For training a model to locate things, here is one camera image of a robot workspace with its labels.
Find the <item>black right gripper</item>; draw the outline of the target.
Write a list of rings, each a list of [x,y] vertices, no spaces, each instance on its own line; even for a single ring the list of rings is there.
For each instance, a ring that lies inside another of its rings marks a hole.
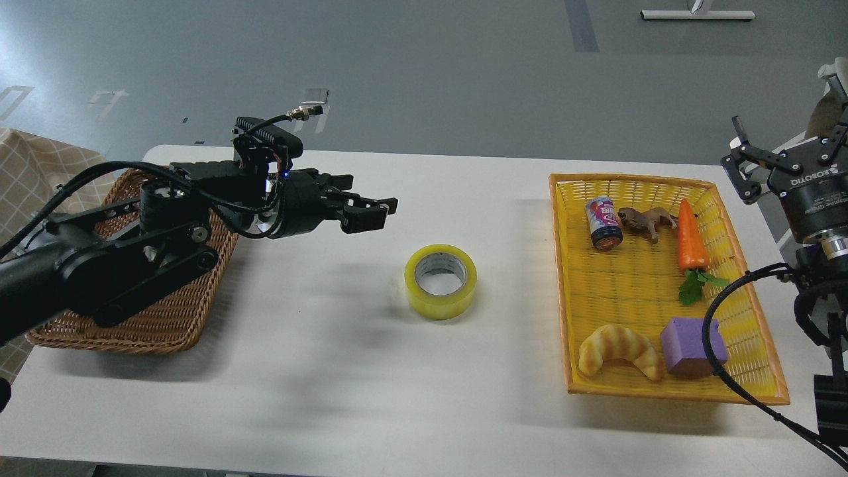
[[[753,146],[740,117],[731,118],[734,137],[721,157],[730,184],[746,205],[768,196],[778,199],[794,240],[802,244],[846,229],[847,99],[843,105],[830,138],[815,138],[818,142],[803,142],[778,154],[781,163],[800,165],[799,174],[774,169],[767,160],[773,154]]]

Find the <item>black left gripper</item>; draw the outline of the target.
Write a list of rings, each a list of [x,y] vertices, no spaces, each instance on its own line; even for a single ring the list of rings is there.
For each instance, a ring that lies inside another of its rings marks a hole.
[[[322,221],[339,221],[346,235],[382,230],[398,208],[397,198],[370,199],[348,192],[354,176],[331,175],[318,169],[288,172],[282,198],[272,221],[270,239],[305,235]]]

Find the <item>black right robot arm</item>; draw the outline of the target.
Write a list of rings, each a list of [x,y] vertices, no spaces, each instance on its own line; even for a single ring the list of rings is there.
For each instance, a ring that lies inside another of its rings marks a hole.
[[[769,414],[839,467],[846,467],[846,301],[847,301],[847,178],[846,178],[846,58],[838,57],[819,69],[825,93],[839,114],[827,132],[809,133],[797,144],[771,152],[751,144],[739,117],[732,123],[736,138],[720,164],[739,198],[755,203],[764,191],[778,197],[788,232],[800,247],[797,264],[776,263],[746,272],[713,299],[702,324],[702,343],[713,374],[744,401]],[[708,327],[732,293],[763,278],[793,283],[798,291],[794,320],[823,347],[831,363],[829,376],[814,376],[817,431],[810,431],[773,411],[746,392],[721,365],[709,340]]]

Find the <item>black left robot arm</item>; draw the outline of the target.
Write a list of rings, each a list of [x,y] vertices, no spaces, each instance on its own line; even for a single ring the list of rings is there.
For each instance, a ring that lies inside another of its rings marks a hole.
[[[383,229],[396,198],[353,193],[349,174],[296,170],[301,140],[282,121],[306,121],[321,105],[261,119],[237,117],[227,161],[107,161],[67,181],[2,245],[2,344],[72,311],[114,328],[209,274],[221,254],[210,244],[210,215],[248,239],[306,235],[338,221],[348,235]],[[82,187],[111,172],[145,172],[139,195],[58,213]]]

